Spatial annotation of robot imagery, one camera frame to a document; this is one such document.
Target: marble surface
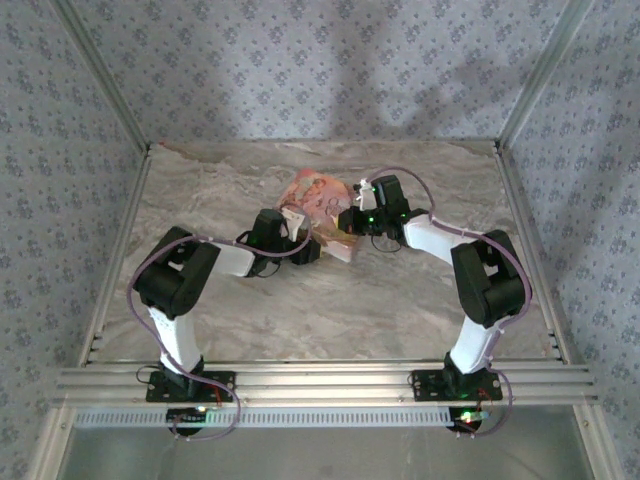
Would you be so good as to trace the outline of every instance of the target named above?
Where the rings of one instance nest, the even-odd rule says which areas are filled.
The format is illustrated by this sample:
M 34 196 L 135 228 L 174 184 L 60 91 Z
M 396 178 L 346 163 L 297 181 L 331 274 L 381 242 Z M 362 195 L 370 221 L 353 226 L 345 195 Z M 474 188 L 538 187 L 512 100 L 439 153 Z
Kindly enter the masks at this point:
M 488 144 L 470 145 L 473 148 L 438 142 L 154 146 L 93 360 L 158 358 L 158 348 L 126 308 L 124 289 L 167 229 L 181 225 L 235 238 L 251 227 L 260 208 L 274 205 L 304 167 L 349 183 L 383 165 L 411 168 L 432 186 L 441 220 L 474 230 L 504 229 L 521 252 Z M 427 207 L 417 182 L 399 176 L 412 208 Z M 451 267 L 409 249 L 378 252 L 368 239 L 350 264 L 325 256 L 306 266 L 284 263 L 269 279 L 212 275 L 190 315 L 207 360 L 438 359 L 455 343 L 463 320 Z M 550 355 L 535 299 L 528 317 L 508 329 L 495 354 Z

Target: patterned wallpaper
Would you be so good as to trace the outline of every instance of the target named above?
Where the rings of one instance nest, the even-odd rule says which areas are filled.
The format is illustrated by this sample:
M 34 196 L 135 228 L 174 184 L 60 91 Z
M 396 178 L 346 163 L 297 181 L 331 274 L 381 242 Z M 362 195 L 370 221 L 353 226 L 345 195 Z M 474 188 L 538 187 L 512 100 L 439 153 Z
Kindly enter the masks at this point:
M 77 0 L 152 140 L 500 133 L 564 1 Z
M 599 0 L 513 156 L 554 295 L 640 478 L 640 4 Z
M 75 365 L 140 156 L 44 1 L 0 6 L 0 479 Z

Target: pink plastic bag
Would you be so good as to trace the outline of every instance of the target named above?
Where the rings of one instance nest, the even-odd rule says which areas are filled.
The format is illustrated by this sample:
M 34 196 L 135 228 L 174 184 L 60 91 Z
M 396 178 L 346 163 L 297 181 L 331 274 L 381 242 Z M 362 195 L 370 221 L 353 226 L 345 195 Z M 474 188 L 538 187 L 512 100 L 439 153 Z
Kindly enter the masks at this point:
M 355 196 L 353 188 L 329 175 L 302 169 L 284 191 L 278 207 L 294 204 L 311 217 L 312 234 L 322 251 L 344 262 L 355 254 L 359 237 L 338 230 L 338 215 L 348 209 Z

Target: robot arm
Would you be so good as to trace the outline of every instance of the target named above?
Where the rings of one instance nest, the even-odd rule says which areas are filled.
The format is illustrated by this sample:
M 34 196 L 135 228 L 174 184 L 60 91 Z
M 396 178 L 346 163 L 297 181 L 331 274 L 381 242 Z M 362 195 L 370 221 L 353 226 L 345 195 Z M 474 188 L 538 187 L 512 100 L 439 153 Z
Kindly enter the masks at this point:
M 357 235 L 384 233 L 401 245 L 422 250 L 453 267 L 465 319 L 456 344 L 445 357 L 445 370 L 453 395 L 462 394 L 465 377 L 489 366 L 500 322 L 524 305 L 522 279 L 497 249 L 481 240 L 448 233 L 434 225 L 428 212 L 411 210 L 394 175 L 371 184 L 362 181 L 356 188 L 360 206 L 340 215 L 341 230 Z M 505 232 L 494 230 L 484 237 L 517 258 Z
M 240 235 L 236 243 L 264 252 L 291 251 L 301 243 L 297 235 L 304 218 L 287 209 L 282 212 L 263 209 L 253 228 Z M 193 237 L 193 234 L 180 227 L 171 228 L 149 257 L 187 237 Z M 310 239 L 302 250 L 287 259 L 302 265 L 315 261 L 319 256 L 320 244 Z M 259 275 L 269 262 L 279 261 L 226 243 L 185 242 L 156 258 L 140 274 L 134 289 L 149 310 L 171 357 L 187 372 L 199 375 L 204 368 L 204 360 L 196 345 L 193 318 L 187 313 L 200 298 L 210 274 L 253 277 Z M 193 397 L 198 384 L 185 378 L 164 353 L 161 364 L 165 376 L 187 392 L 188 398 Z

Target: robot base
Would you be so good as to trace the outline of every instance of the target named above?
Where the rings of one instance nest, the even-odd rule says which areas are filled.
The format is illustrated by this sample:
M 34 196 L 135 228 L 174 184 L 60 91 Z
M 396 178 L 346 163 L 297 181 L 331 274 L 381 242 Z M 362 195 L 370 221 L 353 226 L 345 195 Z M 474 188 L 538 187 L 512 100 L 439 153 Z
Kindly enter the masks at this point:
M 216 380 L 230 389 L 234 389 L 236 385 L 235 372 L 207 372 L 198 374 L 201 377 L 210 380 Z M 181 388 L 176 382 L 171 381 L 164 372 L 153 372 L 149 377 L 149 385 L 147 386 L 147 402 L 149 403 L 183 403 L 183 402 L 201 402 L 201 403 L 232 403 L 231 395 L 220 388 L 211 385 L 199 384 L 199 388 L 189 396 L 187 390 Z
M 416 402 L 502 400 L 502 389 L 497 374 L 483 369 L 462 377 L 464 384 L 456 388 L 446 375 L 446 369 L 414 370 L 410 375 L 413 398 Z

